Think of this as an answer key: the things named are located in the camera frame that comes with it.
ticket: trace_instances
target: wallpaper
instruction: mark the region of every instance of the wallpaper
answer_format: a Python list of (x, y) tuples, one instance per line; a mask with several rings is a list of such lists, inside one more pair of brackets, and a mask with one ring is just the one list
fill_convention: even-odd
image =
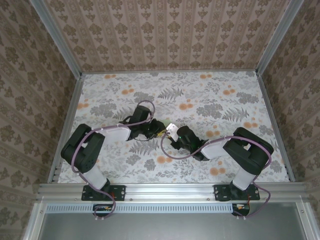
[[(72, 131), (82, 123), (92, 128), (116, 125), (132, 115), (138, 102), (150, 100), (157, 120), (187, 125), (203, 140), (230, 136), (238, 127), (248, 129), (274, 148), (270, 167), (257, 181), (289, 181), (253, 71), (88, 74), (82, 78)], [(136, 139), (103, 144), (97, 165), (111, 183), (229, 183), (239, 169), (228, 154), (201, 162), (192, 157), (174, 160), (162, 152), (160, 137)], [(165, 139), (164, 149), (172, 156), (190, 154), (175, 150), (170, 143)], [(63, 161), (59, 183), (81, 182)]]
[(320, 220), (320, 1), (304, 1), (263, 73), (297, 181)]
[(288, 0), (45, 0), (82, 72), (255, 69)]
[(0, 1), (0, 239), (23, 236), (75, 79), (28, 1)]

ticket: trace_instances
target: cable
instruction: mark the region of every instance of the cable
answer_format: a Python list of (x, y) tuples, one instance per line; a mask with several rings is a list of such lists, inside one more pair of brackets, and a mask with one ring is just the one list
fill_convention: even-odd
[[(160, 147), (161, 147), (161, 150), (163, 151), (163, 153), (164, 153), (167, 157), (169, 157), (169, 158), (171, 158), (171, 159), (175, 159), (175, 160), (187, 159), (187, 158), (189, 158), (189, 157), (192, 157), (192, 156), (195, 155), (197, 152), (201, 151), (201, 149), (203, 149), (204, 147), (206, 147), (206, 146), (208, 146), (208, 145), (210, 145), (210, 144), (213, 144), (213, 143), (216, 143), (216, 142), (220, 142), (220, 141), (223, 141), (223, 140), (226, 140), (226, 139), (239, 139), (239, 140), (243, 140), (243, 141), (246, 141), (246, 142), (248, 142), (248, 143), (251, 143), (251, 144), (253, 144), (253, 145), (258, 146), (259, 148), (261, 148), (261, 149), (266, 153), (266, 155), (268, 156), (268, 162), (264, 165), (264, 167), (263, 167), (262, 170), (264, 170), (265, 168), (267, 168), (267, 167), (271, 164), (271, 161), (272, 161), (271, 154), (270, 154), (270, 152), (268, 152), (268, 150), (267, 150), (265, 147), (263, 147), (261, 144), (259, 144), (259, 143), (256, 142), (256, 141), (253, 141), (253, 140), (251, 140), (251, 139), (248, 139), (248, 138), (245, 138), (245, 137), (242, 137), (242, 136), (225, 136), (225, 137), (220, 137), (220, 138), (217, 138), (217, 139), (215, 139), (215, 140), (211, 140), (211, 141), (207, 142), (206, 144), (202, 145), (202, 146), (199, 147), (196, 151), (194, 151), (193, 153), (189, 154), (188, 156), (183, 156), (183, 157), (170, 156), (168, 153), (166, 153), (166, 151), (165, 151), (165, 149), (164, 149), (164, 146), (163, 146), (164, 139), (165, 139), (166, 136), (168, 136), (169, 134), (170, 134), (169, 132), (166, 132), (166, 133), (162, 136), (161, 142), (160, 142)], [(271, 198), (271, 193), (270, 193), (268, 190), (266, 190), (266, 189), (258, 186), (258, 185), (255, 183), (255, 180), (256, 180), (257, 178), (258, 178), (258, 176), (255, 176), (254, 179), (252, 180), (253, 185), (256, 186), (258, 189), (260, 189), (260, 190), (268, 193), (268, 197), (267, 197), (267, 199), (265, 200), (265, 202), (262, 204), (262, 206), (261, 206), (257, 211), (255, 211), (254, 213), (251, 213), (251, 214), (249, 214), (249, 215), (247, 215), (247, 216), (243, 216), (241, 213), (239, 213), (239, 212), (237, 212), (237, 211), (234, 211), (236, 214), (238, 214), (239, 216), (243, 217), (243, 219), (253, 217), (253, 216), (256, 215), (257, 213), (259, 213), (263, 208), (266, 207), (266, 205), (268, 204), (268, 202), (269, 202), (269, 200), (270, 200), (270, 198)]]
[[(117, 125), (113, 125), (113, 126), (105, 126), (105, 127), (99, 127), (99, 128), (92, 129), (92, 130), (91, 130), (90, 132), (88, 132), (88, 133), (83, 137), (83, 139), (80, 141), (80, 143), (79, 143), (78, 146), (76, 147), (76, 149), (75, 149), (75, 151), (74, 151), (74, 154), (73, 154), (73, 156), (72, 156), (72, 160), (71, 160), (71, 169), (72, 169), (72, 171), (73, 171), (74, 173), (78, 174), (78, 175), (80, 176), (80, 178), (82, 178), (93, 190), (95, 190), (95, 191), (97, 191), (97, 192), (99, 192), (99, 193), (101, 193), (101, 194), (106, 195), (107, 197), (109, 197), (109, 198), (112, 200), (112, 202), (113, 202), (112, 209), (111, 209), (110, 213), (109, 213), (106, 217), (104, 217), (104, 218), (110, 217), (110, 215), (115, 211), (115, 209), (116, 209), (116, 201), (115, 201), (115, 199), (114, 199), (109, 193), (107, 193), (107, 192), (105, 192), (105, 191), (102, 191), (102, 190), (100, 190), (100, 189), (97, 189), (97, 188), (95, 188), (93, 185), (91, 185), (91, 184), (87, 181), (87, 179), (85, 178), (85, 176), (84, 176), (80, 171), (78, 171), (78, 170), (75, 169), (76, 156), (77, 156), (77, 154), (78, 154), (78, 152), (79, 152), (82, 144), (86, 141), (86, 139), (87, 139), (91, 134), (93, 134), (93, 133), (95, 133), (95, 132), (97, 132), (97, 131), (102, 131), (102, 130), (107, 130), (107, 129), (115, 129), (115, 128), (119, 128), (119, 126), (131, 127), (131, 126), (136, 126), (136, 125), (140, 125), (140, 124), (144, 124), (144, 123), (149, 122), (149, 121), (154, 117), (154, 114), (155, 114), (155, 112), (156, 112), (156, 107), (155, 107), (154, 103), (153, 103), (152, 101), (149, 101), (149, 100), (142, 100), (142, 101), (138, 102), (137, 106), (139, 106), (141, 103), (150, 103), (150, 104), (152, 105), (152, 107), (153, 107), (153, 110), (152, 110), (150, 116), (149, 116), (146, 120), (143, 120), (143, 121), (140, 121), (140, 122), (136, 122), (136, 123), (121, 124), (121, 125), (117, 124)], [(98, 219), (99, 217), (97, 216), (96, 211), (97, 211), (97, 208), (94, 210), (93, 215), (95, 216), (96, 219)]]

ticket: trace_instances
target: floral surface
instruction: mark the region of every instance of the floral surface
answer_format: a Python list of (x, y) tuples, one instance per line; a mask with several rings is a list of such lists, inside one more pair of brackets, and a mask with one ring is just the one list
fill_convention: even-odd
[[(153, 101), (154, 117), (178, 127), (188, 125), (201, 139), (232, 135), (244, 127), (274, 148), (272, 163), (259, 182), (288, 181), (278, 143), (254, 72), (180, 72), (84, 75), (73, 131), (85, 123), (92, 128), (115, 125), (131, 115), (141, 100)], [(165, 140), (165, 150), (185, 156)], [(223, 156), (199, 162), (173, 160), (160, 148), (160, 138), (104, 144), (98, 166), (112, 183), (230, 182), (239, 165)], [(81, 183), (64, 162), (60, 183)]]

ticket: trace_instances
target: white object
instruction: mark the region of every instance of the white object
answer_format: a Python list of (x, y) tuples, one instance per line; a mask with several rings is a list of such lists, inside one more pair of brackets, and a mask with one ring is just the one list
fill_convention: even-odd
[(244, 191), (249, 187), (250, 183), (254, 180), (255, 177), (256, 175), (253, 175), (240, 167), (234, 179), (232, 180), (232, 183), (238, 189)]
[(221, 156), (228, 156), (229, 154), (223, 149), (223, 146), (226, 144), (228, 140), (218, 141), (215, 143), (211, 143), (208, 146), (202, 148), (201, 153), (207, 159), (214, 159)]
[(114, 142), (128, 140), (131, 130), (126, 126), (119, 126), (112, 129), (103, 130), (101, 133), (105, 135), (103, 144), (112, 144)]
[(166, 130), (170, 133), (168, 134), (175, 142), (178, 141), (178, 134), (177, 134), (177, 131), (178, 131), (178, 127), (176, 125), (174, 125), (173, 123), (170, 123), (167, 127), (166, 127)]
[(103, 175), (96, 164), (89, 171), (83, 173), (83, 176), (91, 185), (99, 190), (107, 183), (107, 178)]

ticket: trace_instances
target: purple cable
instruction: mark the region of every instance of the purple cable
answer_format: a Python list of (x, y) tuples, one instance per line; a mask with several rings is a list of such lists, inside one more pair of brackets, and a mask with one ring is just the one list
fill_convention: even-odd
[[(138, 102), (137, 106), (139, 106), (141, 103), (150, 103), (150, 104), (152, 105), (152, 107), (153, 107), (153, 111), (151, 112), (150, 116), (149, 116), (146, 120), (140, 121), (140, 122), (136, 122), (136, 123), (131, 123), (131, 124), (121, 124), (121, 125), (117, 124), (117, 125), (113, 125), (113, 126), (105, 126), (105, 127), (98, 127), (98, 128), (92, 129), (92, 130), (91, 130), (90, 132), (88, 132), (88, 133), (83, 137), (83, 139), (80, 141), (80, 143), (79, 143), (78, 146), (76, 147), (76, 149), (75, 149), (75, 151), (74, 151), (74, 154), (73, 154), (73, 156), (72, 156), (72, 160), (71, 160), (71, 169), (72, 169), (72, 171), (73, 171), (74, 173), (76, 173), (76, 174), (79, 174), (80, 178), (82, 178), (93, 190), (95, 190), (95, 191), (97, 191), (97, 192), (99, 192), (99, 193), (101, 193), (101, 194), (106, 195), (107, 197), (109, 197), (109, 198), (112, 200), (112, 202), (113, 202), (112, 209), (111, 209), (110, 213), (109, 213), (106, 217), (104, 217), (104, 218), (110, 217), (110, 215), (115, 211), (115, 209), (116, 209), (116, 201), (115, 201), (115, 199), (114, 199), (109, 193), (107, 193), (107, 192), (105, 192), (105, 191), (102, 191), (102, 190), (100, 190), (100, 189), (97, 189), (97, 188), (95, 188), (93, 185), (91, 185), (91, 184), (87, 181), (87, 179), (85, 178), (85, 176), (84, 176), (81, 172), (79, 172), (79, 171), (77, 171), (77, 170), (75, 169), (76, 156), (77, 156), (77, 154), (78, 154), (78, 152), (79, 152), (82, 144), (83, 144), (83, 143), (86, 141), (86, 139), (87, 139), (91, 134), (93, 134), (94, 132), (102, 131), (102, 130), (106, 130), (106, 129), (114, 129), (114, 128), (118, 128), (118, 127), (121, 127), (121, 126), (131, 127), (131, 126), (136, 126), (136, 125), (140, 125), (140, 124), (144, 124), (144, 123), (149, 122), (149, 121), (154, 117), (154, 114), (155, 114), (155, 112), (156, 112), (156, 107), (155, 107), (154, 103), (153, 103), (152, 101), (149, 101), (149, 100), (142, 100), (142, 101)], [(94, 209), (93, 215), (96, 217), (96, 219), (98, 218), (98, 216), (97, 216), (97, 214), (96, 214), (97, 209), (103, 208), (103, 207), (104, 207), (104, 206), (99, 206), (99, 207), (96, 207), (96, 208)]]
[[(251, 143), (253, 145), (256, 145), (258, 146), (259, 148), (261, 148), (265, 153), (266, 155), (268, 156), (268, 162), (266, 163), (266, 165), (264, 165), (263, 169), (267, 168), (270, 164), (271, 164), (271, 161), (272, 161), (272, 158), (271, 158), (271, 154), (270, 152), (268, 152), (268, 150), (262, 146), (261, 144), (259, 144), (258, 142), (256, 141), (252, 141), (251, 139), (248, 139), (248, 138), (245, 138), (245, 137), (242, 137), (242, 136), (225, 136), (225, 137), (220, 137), (218, 139), (215, 139), (215, 140), (211, 140), (209, 142), (207, 142), (206, 144), (204, 144), (203, 146), (201, 146), (200, 148), (198, 148), (196, 151), (194, 151), (193, 153), (189, 154), (188, 156), (183, 156), (183, 157), (174, 157), (174, 156), (170, 156), (168, 153), (166, 153), (165, 149), (164, 149), (164, 146), (163, 146), (163, 143), (164, 143), (164, 139), (166, 138), (166, 136), (168, 136), (170, 133), (169, 132), (166, 132), (162, 138), (161, 138), (161, 142), (160, 142), (160, 147), (161, 147), (161, 150), (163, 151), (163, 153), (171, 158), (171, 159), (175, 159), (175, 160), (182, 160), (182, 159), (187, 159), (189, 157), (192, 157), (193, 155), (195, 155), (197, 152), (201, 151), (201, 149), (203, 149), (204, 147), (208, 146), (209, 144), (213, 144), (213, 143), (216, 143), (216, 142), (220, 142), (220, 141), (223, 141), (223, 140), (226, 140), (226, 139), (239, 139), (239, 140), (243, 140), (243, 141), (246, 141), (248, 143)], [(255, 183), (255, 180), (258, 178), (258, 176), (255, 176), (254, 179), (252, 180), (252, 183), (254, 186), (256, 186), (258, 189), (262, 190), (262, 191), (265, 191), (266, 193), (268, 193), (268, 197), (267, 199), (265, 200), (265, 202), (262, 204), (262, 206), (257, 210), (255, 211), (254, 213), (251, 213), (247, 216), (243, 216), (241, 213), (237, 212), (237, 211), (233, 211), (234, 213), (238, 214), (239, 216), (243, 217), (243, 219), (245, 218), (250, 218), (250, 217), (253, 217), (254, 215), (256, 215), (257, 213), (259, 213), (263, 208), (266, 207), (267, 203), (269, 202), (270, 198), (271, 198), (271, 193), (258, 186), (256, 183)]]

